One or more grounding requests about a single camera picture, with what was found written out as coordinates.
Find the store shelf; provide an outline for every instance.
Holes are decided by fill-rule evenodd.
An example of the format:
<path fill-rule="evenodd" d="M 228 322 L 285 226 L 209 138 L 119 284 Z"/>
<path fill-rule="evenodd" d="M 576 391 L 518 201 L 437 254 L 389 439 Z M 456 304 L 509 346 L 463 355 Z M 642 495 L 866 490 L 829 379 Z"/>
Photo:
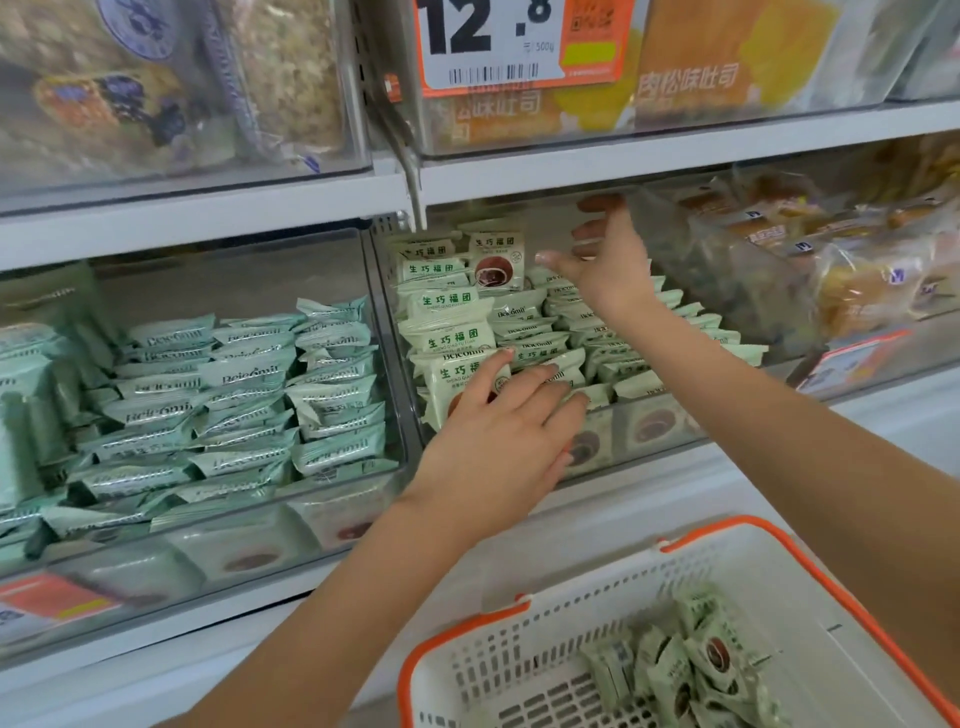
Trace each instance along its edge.
<path fill-rule="evenodd" d="M 250 182 L 249 172 L 201 182 L 128 185 L 126 199 L 92 204 L 103 192 L 48 193 L 23 214 L 0 210 L 0 271 L 97 255 L 372 217 L 412 215 L 403 168 L 392 152 L 374 151 L 367 172 L 318 179 Z M 129 197 L 142 191 L 139 197 Z M 10 201 L 3 201 L 9 208 Z"/>
<path fill-rule="evenodd" d="M 433 205 L 621 180 L 742 159 L 828 149 L 960 126 L 960 101 L 840 111 L 633 136 L 575 146 L 420 160 L 420 211 Z"/>

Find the green snack package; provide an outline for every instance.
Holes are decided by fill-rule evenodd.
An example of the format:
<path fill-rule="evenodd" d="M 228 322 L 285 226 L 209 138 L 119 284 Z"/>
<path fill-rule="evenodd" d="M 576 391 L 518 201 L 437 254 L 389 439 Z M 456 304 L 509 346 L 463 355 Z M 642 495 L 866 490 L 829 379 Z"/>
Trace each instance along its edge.
<path fill-rule="evenodd" d="M 529 291 L 517 291 L 493 299 L 490 312 L 491 321 L 501 319 L 535 319 L 540 316 L 540 307 L 546 299 L 546 291 L 534 288 Z"/>
<path fill-rule="evenodd" d="M 197 418 L 194 430 L 198 437 L 206 438 L 255 425 L 278 425 L 277 418 L 284 417 L 285 413 L 283 394 L 277 391 L 230 409 L 210 410 Z"/>
<path fill-rule="evenodd" d="M 329 324 L 323 320 L 307 319 L 294 329 L 294 333 L 298 335 L 297 348 L 306 352 L 329 347 L 363 347 L 371 342 L 370 327 L 362 321 Z"/>
<path fill-rule="evenodd" d="M 493 349 L 496 346 L 493 329 L 487 321 L 410 334 L 407 340 L 413 347 L 413 352 L 431 356 L 464 350 Z"/>
<path fill-rule="evenodd" d="M 226 346 L 228 344 L 239 344 L 241 341 L 250 341 L 251 339 L 291 335 L 293 332 L 290 330 L 290 327 L 284 324 L 269 324 L 262 327 L 215 328 L 210 333 L 222 346 Z"/>
<path fill-rule="evenodd" d="M 510 364 L 511 370 L 517 372 L 534 364 L 541 364 L 547 359 L 565 352 L 566 341 L 569 338 L 569 333 L 556 331 L 540 336 L 531 336 L 529 339 L 512 341 L 510 346 L 515 353 L 514 360 Z"/>
<path fill-rule="evenodd" d="M 158 361 L 185 361 L 188 359 L 205 358 L 209 360 L 213 344 L 200 344 L 183 349 L 163 349 L 150 347 L 149 349 L 134 349 L 130 352 L 130 359 L 142 363 Z"/>
<path fill-rule="evenodd" d="M 188 372 L 179 375 L 150 375 L 138 376 L 134 379 L 117 379 L 114 385 L 125 400 L 144 395 L 155 395 L 163 392 L 177 392 L 181 389 L 199 391 L 204 381 L 199 372 Z"/>
<path fill-rule="evenodd" d="M 375 402 L 366 407 L 351 407 L 323 416 L 313 408 L 301 408 L 297 410 L 297 417 L 300 422 L 300 436 L 304 442 L 320 440 L 384 422 L 387 418 L 387 403 Z"/>
<path fill-rule="evenodd" d="M 272 313 L 268 316 L 257 316 L 252 319 L 221 319 L 220 323 L 225 327 L 236 328 L 261 328 L 280 326 L 284 331 L 306 321 L 305 313 Z"/>
<path fill-rule="evenodd" d="M 366 307 L 366 296 L 346 303 L 335 303 L 334 305 L 324 305 L 309 299 L 297 299 L 297 310 L 306 314 L 307 319 L 314 321 L 363 321 Z"/>
<path fill-rule="evenodd" d="M 72 475 L 67 499 L 90 506 L 168 488 L 192 480 L 190 462 L 179 453 L 112 460 Z"/>
<path fill-rule="evenodd" d="M 343 435 L 295 445 L 294 467 L 302 475 L 313 475 L 336 465 L 367 457 L 382 457 L 386 444 L 386 425 L 380 423 Z"/>
<path fill-rule="evenodd" d="M 683 316 L 685 319 L 689 319 L 693 318 L 694 316 L 698 316 L 703 310 L 704 305 L 702 303 L 693 302 L 677 306 L 673 309 L 673 312 L 678 316 Z"/>
<path fill-rule="evenodd" d="M 357 359 L 350 359 L 337 367 L 318 367 L 312 369 L 304 375 L 295 376 L 293 379 L 288 380 L 287 386 L 351 381 L 375 373 L 376 369 L 373 366 L 373 354 L 369 353 Z"/>
<path fill-rule="evenodd" d="M 0 359 L 0 393 L 15 392 L 23 398 L 38 465 L 56 462 L 70 452 L 54 404 L 51 365 L 41 354 Z"/>
<path fill-rule="evenodd" d="M 182 449 L 190 442 L 190 419 L 161 420 L 149 425 L 125 427 L 99 440 L 82 443 L 80 450 L 93 452 L 100 462 L 117 457 L 150 455 Z"/>
<path fill-rule="evenodd" d="M 550 316 L 548 318 L 533 319 L 503 319 L 502 321 L 493 321 L 490 326 L 493 329 L 493 335 L 497 343 L 503 341 L 519 341 L 520 339 L 529 339 L 531 336 L 538 336 L 542 333 L 550 333 L 553 325 L 558 318 Z"/>
<path fill-rule="evenodd" d="M 130 400 L 108 402 L 101 409 L 105 415 L 124 427 L 150 425 L 163 420 L 179 420 L 189 415 L 197 406 L 194 399 L 198 393 L 196 389 L 179 389 L 155 395 L 141 395 Z"/>
<path fill-rule="evenodd" d="M 604 640 L 586 644 L 580 648 L 580 654 L 587 660 L 604 711 L 612 713 L 633 698 L 634 651 L 629 641 Z"/>
<path fill-rule="evenodd" d="M 667 641 L 657 661 L 647 668 L 647 678 L 660 706 L 660 717 L 666 725 L 682 728 L 694 695 L 693 669 L 682 638 L 675 636 Z"/>
<path fill-rule="evenodd" d="M 246 379 L 237 384 L 208 389 L 197 397 L 197 404 L 202 404 L 211 412 L 231 409 L 275 395 L 283 389 L 283 381 L 284 374 L 278 372 L 273 375 Z"/>
<path fill-rule="evenodd" d="M 459 354 L 445 354 L 429 362 L 425 375 L 426 388 L 429 394 L 423 420 L 436 432 L 440 432 L 440 428 L 444 426 L 446 419 L 456 408 L 461 394 L 467 387 L 467 382 L 480 368 L 480 365 L 490 358 L 495 351 L 494 349 L 483 349 Z M 504 366 L 494 378 L 493 392 L 499 394 L 509 380 L 510 367 Z"/>
<path fill-rule="evenodd" d="M 127 331 L 127 335 L 145 349 L 150 347 L 182 349 L 210 341 L 213 338 L 215 322 L 216 317 L 212 313 L 196 319 L 154 321 L 131 328 Z"/>
<path fill-rule="evenodd" d="M 123 379 L 136 379 L 139 376 L 184 375 L 196 372 L 197 367 L 209 360 L 209 356 L 200 356 L 196 359 L 175 359 L 173 361 L 129 361 L 118 364 L 114 373 Z"/>
<path fill-rule="evenodd" d="M 296 384 L 286 389 L 297 411 L 313 409 L 321 413 L 338 412 L 370 404 L 375 375 L 331 384 Z"/>
<path fill-rule="evenodd" d="M 290 456 L 290 448 L 297 439 L 297 431 L 289 429 L 282 434 L 260 438 L 230 448 L 216 448 L 190 455 L 204 477 L 226 475 L 252 468 L 262 468 Z"/>
<path fill-rule="evenodd" d="M 198 367 L 204 384 L 208 387 L 223 387 L 239 384 L 261 376 L 286 376 L 290 366 L 296 361 L 297 352 L 293 347 L 278 352 L 266 352 L 253 356 L 239 356 L 235 359 L 209 361 Z"/>
<path fill-rule="evenodd" d="M 243 341 L 238 341 L 233 344 L 227 344 L 219 349 L 214 349 L 211 355 L 214 359 L 236 359 L 240 356 L 253 356 L 259 353 L 293 349 L 293 346 L 294 334 L 290 331 L 284 331 L 283 333 L 275 333 L 270 336 L 260 336 L 253 339 L 244 339 Z"/>
<path fill-rule="evenodd" d="M 462 288 L 424 288 L 421 291 L 415 291 L 407 298 L 406 310 L 411 319 L 422 319 L 438 311 L 479 300 L 480 292 L 475 285 Z"/>

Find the price tag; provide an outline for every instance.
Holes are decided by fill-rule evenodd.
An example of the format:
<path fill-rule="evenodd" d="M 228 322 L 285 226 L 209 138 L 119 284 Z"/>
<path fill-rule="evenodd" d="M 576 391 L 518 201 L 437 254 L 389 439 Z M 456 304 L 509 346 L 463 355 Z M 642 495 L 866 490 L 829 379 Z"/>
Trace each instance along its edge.
<path fill-rule="evenodd" d="M 894 331 L 825 353 L 797 391 L 812 395 L 872 376 L 885 359 L 886 345 L 909 333 L 906 329 Z"/>
<path fill-rule="evenodd" d="M 0 644 L 120 606 L 52 573 L 0 584 Z"/>
<path fill-rule="evenodd" d="M 634 0 L 412 0 L 428 98 L 620 78 Z"/>

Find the display case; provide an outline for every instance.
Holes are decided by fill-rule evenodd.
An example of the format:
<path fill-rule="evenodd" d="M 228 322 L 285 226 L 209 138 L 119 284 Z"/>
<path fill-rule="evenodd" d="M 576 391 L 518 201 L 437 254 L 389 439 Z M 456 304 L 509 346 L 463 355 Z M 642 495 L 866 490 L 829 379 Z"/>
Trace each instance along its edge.
<path fill-rule="evenodd" d="M 443 157 L 879 104 L 938 2 L 636 0 L 541 18 L 380 0 L 366 27 L 381 104 Z"/>
<path fill-rule="evenodd" d="M 890 96 L 902 101 L 960 94 L 960 6 L 943 3 Z"/>
<path fill-rule="evenodd" d="M 0 212 L 371 166 L 349 2 L 0 10 Z"/>

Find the white plastic basket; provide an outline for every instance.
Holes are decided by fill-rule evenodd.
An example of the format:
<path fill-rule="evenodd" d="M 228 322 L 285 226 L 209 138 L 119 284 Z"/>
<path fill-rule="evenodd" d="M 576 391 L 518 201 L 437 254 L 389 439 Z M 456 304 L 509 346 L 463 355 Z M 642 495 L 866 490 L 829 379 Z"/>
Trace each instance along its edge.
<path fill-rule="evenodd" d="M 404 728 L 657 728 L 638 700 L 612 715 L 584 643 L 661 617 L 684 584 L 733 602 L 744 643 L 796 728 L 960 728 L 960 714 L 869 614 L 783 531 L 736 517 L 608 564 L 415 649 L 400 673 Z"/>

